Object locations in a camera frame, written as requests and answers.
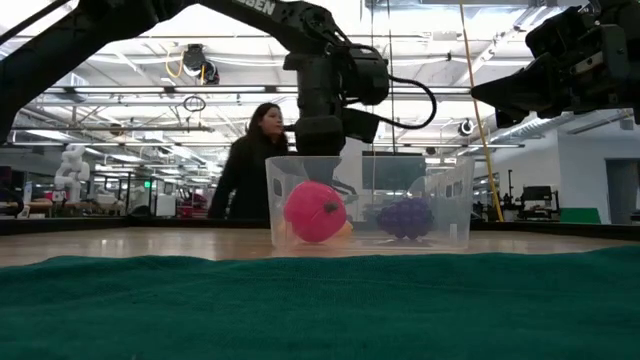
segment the dark hair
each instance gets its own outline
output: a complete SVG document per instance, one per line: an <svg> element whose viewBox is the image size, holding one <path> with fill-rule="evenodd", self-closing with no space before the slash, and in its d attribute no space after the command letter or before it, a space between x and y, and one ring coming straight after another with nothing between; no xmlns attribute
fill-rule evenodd
<svg viewBox="0 0 640 360"><path fill-rule="evenodd" d="M256 111L253 112L253 115L251 116L251 120L249 121L249 126L246 129L248 137L254 138L254 139L260 139L260 138L266 137L266 135L262 131L262 128L260 127L260 122L262 121L262 118L269 112L269 110L273 108L280 110L280 106L274 103L260 104L260 106L256 108ZM276 146L278 148L282 147L283 149L288 149L288 143L289 142L287 140L287 136L283 132L282 135L280 135L280 138L278 139L278 141L276 142Z"/></svg>

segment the desk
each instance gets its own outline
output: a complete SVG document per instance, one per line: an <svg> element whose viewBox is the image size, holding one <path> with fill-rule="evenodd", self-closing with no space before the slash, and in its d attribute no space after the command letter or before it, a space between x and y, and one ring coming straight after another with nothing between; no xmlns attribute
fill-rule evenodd
<svg viewBox="0 0 640 360"><path fill-rule="evenodd" d="M462 253L553 254L638 245L638 242L620 240L504 231L472 232L469 243L469 248L461 251ZM62 255L93 257L185 255L223 260L365 254L372 253L313 248L304 251L282 251L271 246L270 233L267 230L117 228L0 237L0 266L29 264ZM389 251L382 254L402 254L402 252Z"/></svg>

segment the ceiling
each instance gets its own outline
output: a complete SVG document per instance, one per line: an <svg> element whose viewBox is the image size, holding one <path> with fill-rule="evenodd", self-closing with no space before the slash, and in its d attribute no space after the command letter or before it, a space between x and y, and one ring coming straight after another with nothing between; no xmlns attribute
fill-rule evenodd
<svg viewBox="0 0 640 360"><path fill-rule="evenodd" d="M372 44L390 61L389 71L397 77L418 80L430 87L468 87L469 73L460 11L456 2L420 5L420 1L391 1L385 6L364 6L356 0L315 0L312 3L332 11L336 22L353 42ZM525 66L531 54L524 43L527 29L559 13L559 7L529 8L527 1L484 1L485 5L471 2L465 6L465 23L469 37L470 58L476 84L509 75ZM46 6L49 0L22 0L20 6L0 12L0 27L8 29ZM51 16L34 24L18 37L0 47L0 56L6 56L21 44L37 35L73 9L77 1L56 10ZM514 24L520 31L514 30ZM180 72L181 52L187 44L202 44L205 53L219 70L220 86L236 88L224 94L199 95L207 102L201 112L190 113L180 106L190 94L122 95L89 94L83 103L53 95L42 95L30 104L14 125L64 127L173 127L172 131L131 131L123 135L105 131L66 131L79 141L91 142L145 142L156 139L172 143L216 143L216 146L181 146L169 155L154 148L142 146L126 149L128 154L148 163L209 164L218 168L226 159L227 146L242 136L248 118L255 107L266 101L277 102L285 122L293 123L298 117L296 94L243 92L247 86L295 86L296 75L282 70L286 50L273 38L248 25L216 13L200 5L187 8L173 19L158 24L139 37L119 41L102 48L69 75L60 86L199 86L199 80ZM415 95L387 99L375 107L355 106L402 122L424 121L431 111L428 98ZM415 131L396 130L380 126L381 144L392 141L406 144L437 142L467 143L469 138L458 135L458 125L466 119L475 119L474 106L468 95L438 96L438 113L433 123ZM486 125L495 131L491 121L493 109L479 104L479 115L488 120ZM206 131L196 130L201 126ZM34 133L19 133L23 141L62 141L45 138ZM95 152L111 154L121 149L95 146Z"/></svg>

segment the black jacket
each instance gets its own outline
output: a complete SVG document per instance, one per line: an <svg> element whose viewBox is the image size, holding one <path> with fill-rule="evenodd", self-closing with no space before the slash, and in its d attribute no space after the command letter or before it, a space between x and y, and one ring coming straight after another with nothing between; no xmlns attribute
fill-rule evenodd
<svg viewBox="0 0 640 360"><path fill-rule="evenodd" d="M209 218L225 218L229 195L235 195L227 219L269 220L265 160L287 154L287 145L276 145L266 136L244 136L231 145L229 158L209 208Z"/></svg>

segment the white robot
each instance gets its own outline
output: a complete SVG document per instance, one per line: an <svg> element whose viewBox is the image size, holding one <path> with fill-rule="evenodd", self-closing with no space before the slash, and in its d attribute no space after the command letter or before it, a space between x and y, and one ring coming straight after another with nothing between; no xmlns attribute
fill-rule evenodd
<svg viewBox="0 0 640 360"><path fill-rule="evenodd" d="M84 154L84 146L69 145L67 150L62 153L62 164L56 176L53 179L55 191L53 193L53 201L62 201L64 199L64 189L69 186L69 202L80 201L80 189L82 185L80 181L89 180L90 169L89 164L82 161Z"/></svg>

